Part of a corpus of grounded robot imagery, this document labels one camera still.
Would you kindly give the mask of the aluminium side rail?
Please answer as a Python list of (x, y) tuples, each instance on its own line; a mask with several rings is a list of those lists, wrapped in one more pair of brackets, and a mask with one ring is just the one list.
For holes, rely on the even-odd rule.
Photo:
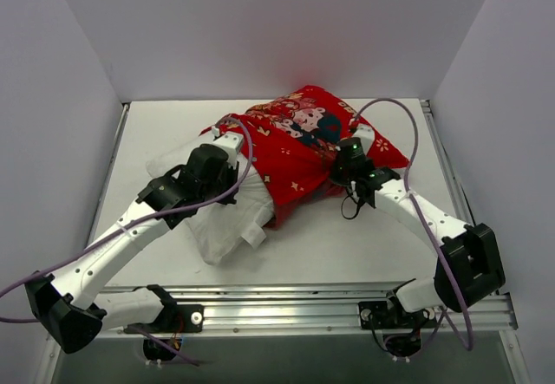
[(74, 198), (79, 202), (80, 220), (72, 224), (75, 231), (69, 258), (76, 257), (90, 244), (98, 224), (98, 213), (105, 196), (110, 173), (113, 168), (114, 156), (121, 140), (121, 133), (126, 125), (130, 102), (117, 102), (109, 110), (107, 119), (101, 126), (93, 126), (91, 120), (86, 123), (84, 133), (80, 134), (79, 152), (86, 160), (88, 167), (81, 177), (84, 183)]
[(434, 144), (434, 150), (440, 162), (443, 177), (446, 180), (447, 190), (453, 203), (455, 214), (458, 218), (466, 220), (471, 225), (476, 225), (476, 219), (474, 218), (463, 185), (435, 125), (431, 101), (419, 100), (419, 102)]

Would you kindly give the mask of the red printed pillowcase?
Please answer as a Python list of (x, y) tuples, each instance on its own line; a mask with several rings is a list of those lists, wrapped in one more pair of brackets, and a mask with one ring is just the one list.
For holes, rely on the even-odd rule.
[(342, 193), (329, 181), (330, 168), (337, 142), (353, 135), (358, 125), (369, 124), (355, 115), (347, 102), (310, 85), (232, 115), (248, 129), (253, 166), (274, 204), (267, 227), (277, 229), (317, 196)]

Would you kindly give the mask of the aluminium side rail right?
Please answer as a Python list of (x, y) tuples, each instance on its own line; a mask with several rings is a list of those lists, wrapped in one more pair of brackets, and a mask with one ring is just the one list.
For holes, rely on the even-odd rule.
[(419, 102), (434, 144), (434, 150), (440, 162), (443, 177), (446, 180), (447, 190), (453, 203), (455, 214), (458, 218), (466, 220), (471, 225), (476, 225), (476, 219), (474, 218), (463, 185), (435, 125), (431, 101), (419, 100)]

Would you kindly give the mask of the aluminium front mounting rail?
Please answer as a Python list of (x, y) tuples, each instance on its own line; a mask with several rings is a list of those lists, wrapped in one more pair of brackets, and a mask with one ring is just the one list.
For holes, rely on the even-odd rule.
[(361, 335), (358, 303), (385, 299), (395, 283), (306, 283), (164, 288), (204, 307), (197, 337)]

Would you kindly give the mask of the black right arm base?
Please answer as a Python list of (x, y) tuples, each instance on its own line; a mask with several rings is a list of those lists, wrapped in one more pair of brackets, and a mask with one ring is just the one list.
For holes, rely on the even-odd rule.
[(362, 301), (357, 304), (362, 329), (428, 329), (437, 325), (427, 309), (407, 312), (395, 298)]

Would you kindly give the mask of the white pillow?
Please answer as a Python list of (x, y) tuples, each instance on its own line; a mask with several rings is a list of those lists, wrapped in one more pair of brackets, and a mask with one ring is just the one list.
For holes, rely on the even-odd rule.
[[(205, 133), (153, 157), (146, 163), (147, 173), (156, 178), (178, 164), (186, 164), (194, 148), (212, 140), (213, 136)], [(264, 226), (274, 217), (274, 204), (254, 165), (234, 198), (235, 205), (208, 205), (184, 221), (206, 264), (218, 265), (241, 244), (256, 250), (266, 239)]]

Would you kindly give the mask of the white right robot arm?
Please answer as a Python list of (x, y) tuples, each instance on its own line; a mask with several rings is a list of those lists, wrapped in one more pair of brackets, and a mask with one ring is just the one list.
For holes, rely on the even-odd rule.
[(385, 315), (394, 325), (405, 325), (417, 311), (434, 306), (461, 313), (506, 284), (493, 230), (452, 217), (410, 191), (398, 172), (374, 166), (360, 138), (339, 142), (330, 179), (357, 209), (368, 205), (388, 214), (437, 257), (433, 275), (399, 286), (386, 302)]

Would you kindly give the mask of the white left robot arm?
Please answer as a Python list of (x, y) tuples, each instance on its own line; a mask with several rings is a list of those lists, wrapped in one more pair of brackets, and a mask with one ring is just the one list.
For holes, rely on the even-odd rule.
[(157, 284), (103, 294), (104, 286), (148, 245), (195, 215), (203, 203), (234, 203), (243, 141), (221, 136), (195, 147), (185, 164), (151, 179), (119, 219), (74, 262), (24, 287), (34, 317), (67, 354), (106, 329), (169, 332), (178, 304)]

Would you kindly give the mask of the aluminium side rail left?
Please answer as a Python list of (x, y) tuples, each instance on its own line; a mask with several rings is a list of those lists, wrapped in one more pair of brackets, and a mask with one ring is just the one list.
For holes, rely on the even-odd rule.
[(113, 168), (114, 156), (121, 140), (121, 133), (126, 125), (130, 102), (117, 102), (109, 110), (107, 119), (101, 126), (93, 126), (91, 120), (86, 123), (84, 133), (80, 134), (79, 152), (86, 160), (88, 167), (81, 177), (84, 183), (74, 198), (79, 202), (80, 220), (72, 224), (75, 231), (69, 258), (76, 257), (90, 244), (98, 224), (98, 213), (105, 196), (110, 173)]

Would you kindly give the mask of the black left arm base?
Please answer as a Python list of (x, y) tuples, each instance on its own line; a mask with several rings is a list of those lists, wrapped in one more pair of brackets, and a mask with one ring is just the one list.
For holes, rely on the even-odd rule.
[(202, 304), (178, 304), (170, 315), (164, 331), (174, 334), (197, 334), (203, 330), (205, 307)]

